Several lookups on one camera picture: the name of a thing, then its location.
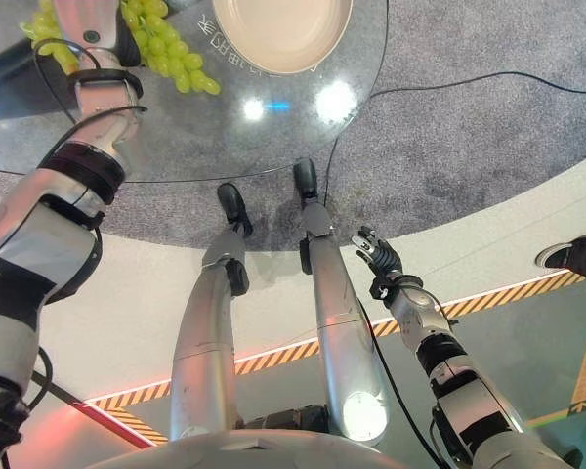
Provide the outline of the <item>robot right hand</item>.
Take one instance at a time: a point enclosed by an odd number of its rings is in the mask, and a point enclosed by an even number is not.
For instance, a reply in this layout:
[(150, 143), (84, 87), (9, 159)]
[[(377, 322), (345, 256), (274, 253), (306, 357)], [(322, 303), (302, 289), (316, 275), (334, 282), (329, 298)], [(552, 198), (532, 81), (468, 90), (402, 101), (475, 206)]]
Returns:
[(391, 245), (370, 227), (362, 225), (351, 237), (360, 257), (376, 277), (391, 277), (403, 273), (399, 255)]

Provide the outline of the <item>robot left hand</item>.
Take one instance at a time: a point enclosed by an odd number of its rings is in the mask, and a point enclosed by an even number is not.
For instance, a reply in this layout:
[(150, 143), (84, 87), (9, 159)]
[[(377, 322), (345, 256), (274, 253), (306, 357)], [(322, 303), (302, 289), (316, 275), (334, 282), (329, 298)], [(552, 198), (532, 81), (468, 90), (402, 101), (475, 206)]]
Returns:
[(141, 63), (141, 53), (122, 17), (119, 1), (57, 0), (52, 2), (62, 39), (88, 60), (91, 54), (104, 68), (128, 68)]

